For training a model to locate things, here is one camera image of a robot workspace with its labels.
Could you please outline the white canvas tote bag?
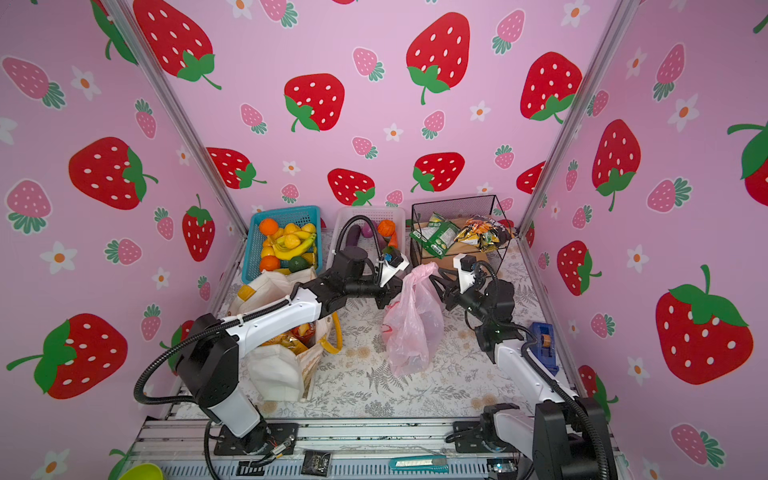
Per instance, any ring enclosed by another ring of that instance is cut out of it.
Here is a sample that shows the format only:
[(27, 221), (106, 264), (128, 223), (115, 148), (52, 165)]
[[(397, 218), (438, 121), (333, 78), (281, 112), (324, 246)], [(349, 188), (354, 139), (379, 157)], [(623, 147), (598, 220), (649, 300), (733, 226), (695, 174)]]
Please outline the white canvas tote bag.
[[(278, 271), (264, 272), (239, 289), (228, 313), (245, 314), (264, 307), (290, 294), (296, 284), (315, 278), (316, 272), (312, 267), (288, 275)], [(294, 355), (280, 345), (261, 344), (245, 356), (244, 365), (249, 380), (262, 399), (275, 402), (305, 401), (310, 398), (312, 378), (323, 355), (338, 354), (343, 348), (339, 316), (333, 313), (283, 333), (292, 333), (308, 350)]]

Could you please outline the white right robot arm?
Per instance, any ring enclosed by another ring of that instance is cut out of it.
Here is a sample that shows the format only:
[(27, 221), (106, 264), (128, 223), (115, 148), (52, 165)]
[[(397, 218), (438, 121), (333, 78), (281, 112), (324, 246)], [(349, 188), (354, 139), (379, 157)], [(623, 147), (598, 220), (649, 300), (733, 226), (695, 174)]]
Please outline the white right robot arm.
[(498, 278), (486, 261), (460, 254), (450, 269), (430, 278), (448, 310), (459, 307), (475, 317), (480, 350), (519, 389), (521, 407), (488, 407), (474, 432), (490, 450), (512, 448), (527, 459), (520, 479), (615, 479), (618, 471), (608, 422), (596, 400), (561, 384), (535, 356), (539, 338), (514, 322), (514, 286)]

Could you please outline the yellow snack packet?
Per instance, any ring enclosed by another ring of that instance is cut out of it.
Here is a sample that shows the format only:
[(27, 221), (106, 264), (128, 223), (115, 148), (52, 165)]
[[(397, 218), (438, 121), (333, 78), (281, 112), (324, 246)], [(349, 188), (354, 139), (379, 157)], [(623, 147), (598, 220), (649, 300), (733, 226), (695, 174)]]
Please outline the yellow snack packet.
[(308, 347), (292, 333), (282, 333), (267, 342), (263, 343), (263, 346), (280, 345), (294, 355), (300, 355), (308, 350)]

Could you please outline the pink plastic grocery bag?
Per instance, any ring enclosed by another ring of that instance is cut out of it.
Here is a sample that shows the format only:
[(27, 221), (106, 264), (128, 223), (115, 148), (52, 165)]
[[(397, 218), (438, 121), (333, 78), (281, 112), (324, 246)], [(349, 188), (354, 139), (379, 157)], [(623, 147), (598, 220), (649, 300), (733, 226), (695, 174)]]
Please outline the pink plastic grocery bag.
[(436, 263), (414, 268), (403, 279), (395, 302), (386, 309), (381, 335), (395, 376), (425, 371), (443, 338), (442, 301), (431, 282), (437, 273)]

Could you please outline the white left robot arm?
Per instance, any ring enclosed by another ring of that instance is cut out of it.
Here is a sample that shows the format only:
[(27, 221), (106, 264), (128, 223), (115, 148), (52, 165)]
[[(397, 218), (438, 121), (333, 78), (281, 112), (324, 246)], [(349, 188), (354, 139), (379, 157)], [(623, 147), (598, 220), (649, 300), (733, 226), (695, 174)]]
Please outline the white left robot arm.
[[(402, 289), (398, 274), (408, 268), (409, 261), (398, 252), (380, 254), (373, 272), (366, 274), (368, 261), (365, 250), (348, 247), (334, 255), (329, 269), (295, 285), (277, 301), (223, 319), (210, 314), (198, 318), (186, 340), (162, 353), (140, 374), (134, 399), (143, 405), (194, 403), (244, 452), (262, 450), (271, 433), (266, 420), (239, 387), (240, 360), (277, 335), (342, 309), (350, 297), (372, 298), (380, 309), (387, 306)], [(174, 355), (179, 356), (178, 375), (189, 394), (145, 395), (144, 387), (152, 374)]]

